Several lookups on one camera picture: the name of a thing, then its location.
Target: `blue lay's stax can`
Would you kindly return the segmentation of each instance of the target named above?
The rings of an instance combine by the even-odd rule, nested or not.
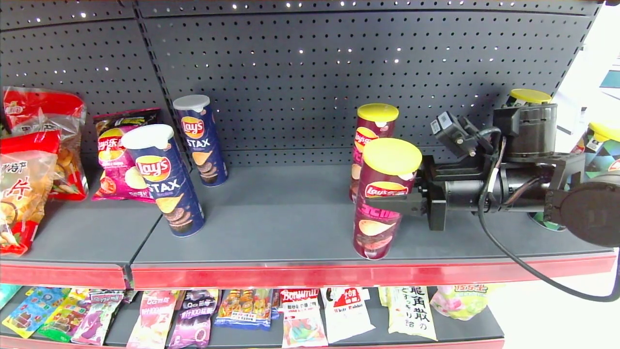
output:
[[[202,94],[191,94],[172,102],[183,127],[185,140],[202,184],[219,186],[228,179],[228,170],[222,159],[221,147],[215,127],[211,100]]]
[[[205,224],[196,190],[168,125],[147,125],[121,138],[172,233],[188,237]]]

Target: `black cable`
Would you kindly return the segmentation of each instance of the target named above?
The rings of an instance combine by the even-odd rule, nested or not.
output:
[[[503,143],[503,146],[505,147],[505,143],[506,143],[505,137],[503,138],[502,143]],[[502,158],[499,157],[497,161],[498,163],[501,163]],[[595,302],[613,302],[620,298],[620,257],[618,258],[618,267],[616,269],[616,280],[614,282],[614,287],[611,291],[611,294],[608,296],[593,296],[591,294],[586,294],[586,293],[576,291],[572,288],[564,286],[561,283],[553,281],[552,279],[548,278],[546,275],[540,273],[538,270],[530,267],[527,263],[521,260],[521,258],[515,256],[512,252],[508,251],[508,249],[504,247],[504,245],[502,245],[502,243],[500,243],[487,228],[487,221],[485,219],[485,212],[484,212],[484,204],[485,204],[485,201],[487,200],[487,196],[488,196],[487,188],[489,187],[490,182],[491,182],[491,174],[489,173],[487,182],[482,188],[482,192],[480,193],[480,198],[478,199],[478,219],[480,220],[480,226],[484,230],[484,233],[491,240],[491,242],[493,242],[493,244],[497,246],[497,248],[499,248],[502,252],[506,254],[506,256],[510,257],[511,260],[513,260],[516,264],[520,265],[526,271],[530,272],[535,277],[539,278],[540,280],[543,280],[547,284],[550,284],[551,286],[561,291],[564,291],[570,295],[573,295],[573,296],[576,296],[582,299],[586,299],[588,301],[595,301]]]

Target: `lay's stax can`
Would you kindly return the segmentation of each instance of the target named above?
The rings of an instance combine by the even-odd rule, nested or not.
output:
[[[590,122],[573,153],[585,153],[585,175],[620,171],[620,123]]]
[[[175,236],[188,237],[205,224],[189,172],[168,125],[147,125],[127,132],[121,144],[129,151],[155,203]]]
[[[392,137],[398,109],[389,104],[365,104],[357,109],[357,127],[353,142],[353,165],[351,166],[351,184],[349,197],[353,202],[357,197],[357,187],[360,180],[362,153],[364,146],[373,139]]]
[[[208,96],[191,94],[175,99],[172,107],[179,116],[185,141],[200,173],[202,184],[215,187],[228,179],[228,170],[222,159],[210,104]]]
[[[411,193],[421,163],[420,150],[404,140],[379,138],[366,144],[353,229],[353,247],[360,256],[385,257],[402,219],[400,213],[367,205],[366,198]]]

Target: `pegboard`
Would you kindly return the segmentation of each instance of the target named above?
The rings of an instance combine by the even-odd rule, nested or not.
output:
[[[232,165],[351,159],[356,108],[439,161],[445,110],[479,125],[511,88],[554,93],[594,1],[2,1],[3,85],[77,93],[89,115],[211,97]],[[94,156],[89,118],[82,144]]]
[[[482,125],[513,88],[555,92],[591,18],[331,11],[145,23],[170,97],[211,96],[224,149],[251,150],[350,147],[355,109],[370,102],[399,108],[396,137],[439,146],[429,122],[443,111]]]
[[[134,18],[131,4],[117,1],[0,1],[2,30],[127,18]]]
[[[2,85],[67,91],[84,100],[88,118],[82,153],[86,158],[96,158],[97,153],[92,116],[160,107],[162,120],[171,123],[133,19],[3,30],[0,42]]]

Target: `white snack bag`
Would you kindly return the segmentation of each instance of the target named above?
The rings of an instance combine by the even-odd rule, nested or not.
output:
[[[428,290],[423,286],[389,288],[388,333],[405,333],[437,340]]]
[[[330,344],[374,329],[366,309],[365,301],[370,299],[367,289],[322,288],[321,295],[325,305],[327,341]]]

